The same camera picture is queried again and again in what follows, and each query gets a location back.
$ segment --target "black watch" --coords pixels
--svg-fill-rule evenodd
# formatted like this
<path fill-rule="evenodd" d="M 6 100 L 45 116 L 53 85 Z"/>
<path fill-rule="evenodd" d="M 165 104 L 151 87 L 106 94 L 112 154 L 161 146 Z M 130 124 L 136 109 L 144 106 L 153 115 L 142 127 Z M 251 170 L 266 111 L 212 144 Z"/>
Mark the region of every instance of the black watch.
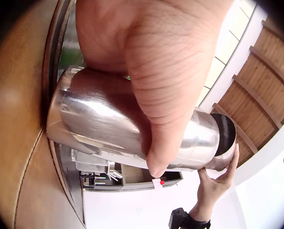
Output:
<path fill-rule="evenodd" d="M 209 229 L 211 223 L 196 221 L 183 208 L 177 208 L 171 212 L 168 225 L 169 229 Z"/>

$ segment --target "forearm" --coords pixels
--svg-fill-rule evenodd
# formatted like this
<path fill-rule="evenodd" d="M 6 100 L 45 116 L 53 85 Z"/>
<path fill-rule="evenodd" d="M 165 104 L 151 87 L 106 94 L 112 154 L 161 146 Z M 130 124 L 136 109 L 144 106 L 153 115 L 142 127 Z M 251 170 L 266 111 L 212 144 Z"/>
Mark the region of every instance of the forearm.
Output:
<path fill-rule="evenodd" d="M 213 205 L 205 205 L 196 203 L 196 205 L 190 210 L 189 215 L 196 221 L 208 222 L 211 218 Z"/>

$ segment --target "paper tag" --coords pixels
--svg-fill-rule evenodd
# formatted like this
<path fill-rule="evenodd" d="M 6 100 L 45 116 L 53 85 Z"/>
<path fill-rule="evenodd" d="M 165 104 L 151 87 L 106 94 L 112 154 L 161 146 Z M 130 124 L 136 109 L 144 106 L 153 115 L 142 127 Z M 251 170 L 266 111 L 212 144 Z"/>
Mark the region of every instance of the paper tag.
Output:
<path fill-rule="evenodd" d="M 160 178 L 158 178 L 158 179 L 153 179 L 152 181 L 153 181 L 153 184 L 154 184 L 155 189 L 157 189 L 157 190 L 163 189 L 163 186 L 162 186 L 162 184 L 160 183 L 160 182 L 161 182 L 161 179 L 160 179 Z"/>

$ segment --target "white tile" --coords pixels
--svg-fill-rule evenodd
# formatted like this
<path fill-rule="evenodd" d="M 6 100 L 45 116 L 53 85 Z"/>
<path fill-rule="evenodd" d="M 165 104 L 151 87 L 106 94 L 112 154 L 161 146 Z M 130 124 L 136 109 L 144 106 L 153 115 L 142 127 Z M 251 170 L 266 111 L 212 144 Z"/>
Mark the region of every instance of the white tile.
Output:
<path fill-rule="evenodd" d="M 230 31 L 240 40 L 248 25 L 249 19 L 244 14 L 244 12 L 240 9 L 236 9 L 235 17 L 233 18 L 233 22 L 230 26 Z"/>
<path fill-rule="evenodd" d="M 201 94 L 200 94 L 200 96 L 197 100 L 196 107 L 198 107 L 200 105 L 200 103 L 202 102 L 202 100 L 208 94 L 209 91 L 210 91 L 209 88 L 203 87 Z"/>
<path fill-rule="evenodd" d="M 238 40 L 233 36 L 232 33 L 230 33 L 230 31 L 227 31 L 224 39 L 217 43 L 215 57 L 227 64 L 237 44 Z"/>
<path fill-rule="evenodd" d="M 217 60 L 217 58 L 213 59 L 209 74 L 207 75 L 207 80 L 205 82 L 206 87 L 212 88 L 224 67 L 225 64 Z"/>
<path fill-rule="evenodd" d="M 242 0 L 240 2 L 240 8 L 242 8 L 242 10 L 245 12 L 245 14 L 249 18 L 251 17 L 255 6 L 256 6 L 256 3 L 253 0 Z"/>

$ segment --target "metal jug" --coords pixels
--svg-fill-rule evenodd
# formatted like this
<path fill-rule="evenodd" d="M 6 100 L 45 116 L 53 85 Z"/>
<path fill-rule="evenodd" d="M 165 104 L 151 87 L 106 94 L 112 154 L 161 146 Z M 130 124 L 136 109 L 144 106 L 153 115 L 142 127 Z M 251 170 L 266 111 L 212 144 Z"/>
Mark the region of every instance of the metal jug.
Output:
<path fill-rule="evenodd" d="M 80 70 L 68 68 L 58 81 L 47 118 L 48 138 L 74 152 L 146 169 L 150 122 L 130 80 Z M 222 170 L 232 159 L 235 139 L 235 126 L 228 117 L 196 108 L 177 157 L 166 171 Z"/>

